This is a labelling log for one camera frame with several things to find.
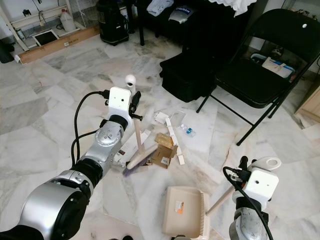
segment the shoe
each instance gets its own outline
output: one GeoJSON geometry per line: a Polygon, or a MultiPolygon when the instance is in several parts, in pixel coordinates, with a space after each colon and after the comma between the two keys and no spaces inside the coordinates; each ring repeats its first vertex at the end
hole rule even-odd
{"type": "Polygon", "coordinates": [[[134,240],[131,236],[125,236],[122,240],[134,240]]]}

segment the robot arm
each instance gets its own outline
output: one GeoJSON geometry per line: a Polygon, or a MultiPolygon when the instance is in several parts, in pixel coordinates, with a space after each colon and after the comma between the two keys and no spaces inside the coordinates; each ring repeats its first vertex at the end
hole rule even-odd
{"type": "Polygon", "coordinates": [[[111,168],[124,131],[132,124],[130,100],[129,90],[110,89],[107,122],[96,132],[93,145],[72,168],[28,196],[19,223],[1,232],[1,240],[67,240],[78,232],[94,188],[111,168]]]}

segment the cardboard box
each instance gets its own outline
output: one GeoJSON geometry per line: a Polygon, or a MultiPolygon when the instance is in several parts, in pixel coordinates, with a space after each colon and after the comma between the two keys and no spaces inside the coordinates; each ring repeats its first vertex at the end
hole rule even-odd
{"type": "Polygon", "coordinates": [[[171,159],[176,155],[178,146],[174,146],[174,142],[170,136],[159,133],[155,141],[159,143],[156,152],[151,158],[151,162],[168,169],[171,159]]]}

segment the broom handle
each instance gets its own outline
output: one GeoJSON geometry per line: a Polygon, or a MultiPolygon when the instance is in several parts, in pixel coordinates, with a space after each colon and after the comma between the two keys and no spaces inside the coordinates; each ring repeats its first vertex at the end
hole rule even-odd
{"type": "Polygon", "coordinates": [[[218,207],[220,207],[220,205],[223,204],[234,191],[234,186],[229,187],[229,189],[219,198],[218,201],[215,202],[215,204],[205,214],[207,216],[210,216],[210,214],[212,214],[218,207]]]}
{"type": "Polygon", "coordinates": [[[144,154],[143,148],[141,146],[141,136],[140,136],[140,120],[133,119],[134,123],[134,129],[135,129],[135,136],[136,136],[136,142],[138,145],[138,153],[140,155],[144,154]]]}

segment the vacuum cleaner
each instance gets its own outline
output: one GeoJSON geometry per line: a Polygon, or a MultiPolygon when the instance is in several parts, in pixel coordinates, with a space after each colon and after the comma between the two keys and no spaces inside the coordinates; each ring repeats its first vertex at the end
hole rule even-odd
{"type": "Polygon", "coordinates": [[[120,13],[116,0],[99,0],[96,9],[98,11],[101,40],[113,46],[128,41],[128,21],[120,13]]]}

